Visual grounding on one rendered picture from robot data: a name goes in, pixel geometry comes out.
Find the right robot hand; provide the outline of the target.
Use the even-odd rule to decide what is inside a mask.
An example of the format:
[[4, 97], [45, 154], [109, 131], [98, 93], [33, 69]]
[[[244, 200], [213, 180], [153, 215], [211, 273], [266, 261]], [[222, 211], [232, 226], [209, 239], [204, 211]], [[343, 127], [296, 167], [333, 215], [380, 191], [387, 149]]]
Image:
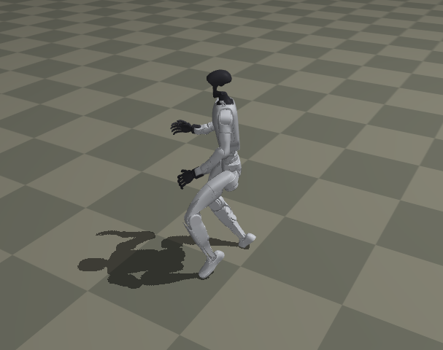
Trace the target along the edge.
[[[181, 128], [176, 128], [176, 127], [181, 127]], [[182, 133], [182, 132], [183, 133], [188, 133], [188, 132], [194, 133], [194, 128], [200, 128], [200, 127], [201, 127], [200, 125], [195, 125], [195, 124], [191, 125], [189, 122], [186, 122], [184, 120], [177, 120], [177, 122], [172, 123], [171, 129], [174, 128], [174, 129], [172, 129], [172, 132], [175, 131], [173, 133], [173, 135], [174, 135], [176, 133]], [[179, 130], [179, 131], [176, 131], [176, 130]]]

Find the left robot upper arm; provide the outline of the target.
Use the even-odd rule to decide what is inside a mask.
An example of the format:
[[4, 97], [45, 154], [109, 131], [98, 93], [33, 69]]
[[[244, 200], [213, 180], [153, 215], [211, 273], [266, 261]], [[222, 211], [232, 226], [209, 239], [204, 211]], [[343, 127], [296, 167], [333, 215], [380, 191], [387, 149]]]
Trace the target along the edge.
[[231, 143], [231, 126], [233, 124], [233, 116], [230, 110], [221, 110], [218, 115], [219, 141], [220, 147], [224, 151], [222, 159], [226, 159], [230, 155]]

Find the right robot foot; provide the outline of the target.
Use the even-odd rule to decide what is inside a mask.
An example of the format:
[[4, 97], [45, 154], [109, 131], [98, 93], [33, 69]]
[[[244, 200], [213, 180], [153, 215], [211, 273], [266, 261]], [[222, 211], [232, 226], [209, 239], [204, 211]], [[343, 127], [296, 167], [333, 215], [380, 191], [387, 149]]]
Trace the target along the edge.
[[247, 233], [246, 235], [244, 235], [244, 237], [245, 237], [245, 240], [242, 240], [242, 241], [239, 240], [239, 244], [238, 244], [240, 247], [243, 247], [243, 248], [245, 248], [248, 244], [251, 244], [256, 238], [256, 236], [253, 235], [252, 233]]

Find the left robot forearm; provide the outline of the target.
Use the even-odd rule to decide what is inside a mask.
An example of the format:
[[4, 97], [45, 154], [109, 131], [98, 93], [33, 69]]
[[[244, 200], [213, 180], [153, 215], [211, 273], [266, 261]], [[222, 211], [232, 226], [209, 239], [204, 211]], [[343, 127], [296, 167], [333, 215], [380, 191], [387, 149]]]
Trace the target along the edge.
[[221, 148], [217, 148], [213, 155], [207, 160], [205, 163], [202, 163], [201, 166], [195, 168], [195, 175], [198, 176], [200, 174], [209, 174], [211, 170], [220, 165], [220, 161], [224, 156], [224, 151]]

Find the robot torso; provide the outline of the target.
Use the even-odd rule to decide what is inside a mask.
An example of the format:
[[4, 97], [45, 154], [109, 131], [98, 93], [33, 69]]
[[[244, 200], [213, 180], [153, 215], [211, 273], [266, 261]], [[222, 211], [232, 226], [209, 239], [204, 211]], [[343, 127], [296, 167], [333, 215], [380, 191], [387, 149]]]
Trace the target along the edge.
[[[231, 97], [229, 97], [231, 98]], [[232, 98], [231, 98], [232, 99]], [[232, 99], [233, 100], [233, 99]], [[215, 129], [217, 141], [220, 147], [220, 141], [219, 141], [219, 126], [218, 126], [218, 115], [220, 114], [221, 110], [230, 110], [231, 114], [233, 116], [233, 124], [231, 126], [231, 143], [230, 143], [230, 155], [226, 159], [221, 160], [221, 166], [222, 171], [235, 171], [237, 170], [239, 177], [242, 172], [242, 166], [241, 162], [238, 156], [237, 151], [240, 150], [240, 143], [239, 143], [239, 123], [238, 123], [238, 115], [236, 110], [236, 104], [234, 102], [233, 104], [227, 104], [224, 103], [224, 101], [220, 101], [222, 105], [217, 105], [217, 102], [219, 99], [216, 100], [213, 110], [212, 110], [212, 124]], [[224, 105], [225, 104], [225, 105]]]

